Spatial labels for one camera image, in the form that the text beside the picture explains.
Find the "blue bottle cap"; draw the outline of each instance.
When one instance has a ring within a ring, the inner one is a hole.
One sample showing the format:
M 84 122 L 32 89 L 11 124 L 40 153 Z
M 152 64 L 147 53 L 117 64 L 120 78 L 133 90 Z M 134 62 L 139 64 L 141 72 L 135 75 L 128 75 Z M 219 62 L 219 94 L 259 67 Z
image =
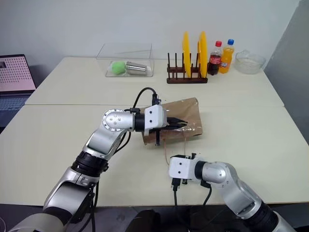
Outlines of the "blue bottle cap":
M 234 44 L 234 40 L 229 39 L 229 40 L 227 41 L 227 44 L 228 44 L 228 45 L 233 45 L 233 44 Z

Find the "floor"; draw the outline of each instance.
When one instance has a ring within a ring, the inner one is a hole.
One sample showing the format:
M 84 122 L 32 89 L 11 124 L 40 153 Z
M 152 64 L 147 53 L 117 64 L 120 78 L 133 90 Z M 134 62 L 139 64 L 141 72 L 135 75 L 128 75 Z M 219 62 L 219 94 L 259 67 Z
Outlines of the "floor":
M 210 205 L 207 206 L 206 215 L 211 218 L 214 214 L 221 211 L 224 206 L 221 205 Z M 181 225 L 178 223 L 174 209 L 172 206 L 154 206 L 154 207 L 100 207 L 96 211 L 96 228 L 97 232 L 124 232 L 128 227 L 131 220 L 136 216 L 136 214 L 145 209 L 153 209 L 161 215 L 161 224 L 163 231 L 173 232 L 173 231 L 183 231 Z M 191 220 L 193 220 L 194 212 L 196 211 L 196 206 L 182 206 L 180 211 L 183 215 L 190 214 Z M 288 204 L 288 205 L 272 205 L 272 208 L 279 212 L 293 227 L 302 227 L 309 225 L 309 203 L 300 204 Z M 25 206 L 25 205 L 8 205 L 0 204 L 0 217 L 6 222 L 7 229 L 12 228 L 15 224 L 20 222 L 25 217 L 40 213 L 42 208 L 39 206 Z M 78 231 L 83 222 L 87 219 L 88 215 L 83 219 L 82 222 L 76 225 L 70 225 L 68 227 L 69 232 Z M 217 218 L 218 221 L 207 228 L 208 232 L 211 231 L 223 231 L 224 227 L 237 228 L 238 231 L 248 232 L 248 230 L 242 225 L 241 221 L 235 221 L 234 215 L 226 210 L 220 217 Z M 91 227 L 88 226 L 84 230 L 85 232 L 90 232 Z

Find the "white wall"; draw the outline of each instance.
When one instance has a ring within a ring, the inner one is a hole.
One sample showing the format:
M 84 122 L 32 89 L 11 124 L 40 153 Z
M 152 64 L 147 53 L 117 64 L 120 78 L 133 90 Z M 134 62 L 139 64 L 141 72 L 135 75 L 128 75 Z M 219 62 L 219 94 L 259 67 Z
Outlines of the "white wall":
M 267 60 L 299 0 L 0 0 L 0 54 L 26 54 L 48 74 L 63 56 L 96 56 L 106 42 L 152 42 L 155 58 L 181 50 L 189 31 L 209 46 L 233 38 Z

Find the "clear plastic container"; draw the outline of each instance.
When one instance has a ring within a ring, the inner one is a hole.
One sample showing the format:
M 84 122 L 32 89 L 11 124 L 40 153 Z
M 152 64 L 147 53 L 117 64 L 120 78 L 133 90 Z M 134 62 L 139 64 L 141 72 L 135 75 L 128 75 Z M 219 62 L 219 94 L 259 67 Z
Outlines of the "clear plastic container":
M 105 43 L 97 55 L 97 62 L 105 72 L 106 77 L 150 77 L 154 75 L 151 43 Z M 117 61 L 132 62 L 147 66 L 145 75 L 130 72 L 114 74 L 112 63 Z
M 256 74 L 261 70 L 265 61 L 264 57 L 243 50 L 236 53 L 235 69 L 244 74 Z

